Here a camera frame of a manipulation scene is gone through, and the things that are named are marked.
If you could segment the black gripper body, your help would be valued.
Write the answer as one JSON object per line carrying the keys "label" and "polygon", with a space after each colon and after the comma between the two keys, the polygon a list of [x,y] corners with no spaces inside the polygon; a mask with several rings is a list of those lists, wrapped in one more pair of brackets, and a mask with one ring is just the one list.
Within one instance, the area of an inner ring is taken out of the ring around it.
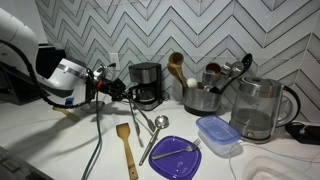
{"label": "black gripper body", "polygon": [[111,98],[112,96],[119,94],[116,88],[116,79],[109,80],[106,78],[102,78],[96,83],[96,90],[109,95]]}

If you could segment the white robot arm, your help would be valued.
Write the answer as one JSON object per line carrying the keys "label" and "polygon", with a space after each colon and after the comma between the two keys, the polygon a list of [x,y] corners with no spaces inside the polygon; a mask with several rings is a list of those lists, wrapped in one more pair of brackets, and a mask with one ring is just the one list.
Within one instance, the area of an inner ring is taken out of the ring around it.
{"label": "white robot arm", "polygon": [[[62,58],[49,78],[36,71],[39,44],[36,34],[21,20],[0,8],[1,64],[13,69],[23,77],[27,76],[35,86],[36,92],[48,104],[72,109],[90,103],[97,92],[107,94],[113,101],[128,98],[126,85],[119,79],[103,77],[104,66],[100,72],[93,72],[86,64],[72,57]],[[58,97],[70,96],[78,82],[84,82],[88,89],[83,102],[78,104],[58,104],[50,100],[45,91]]]}

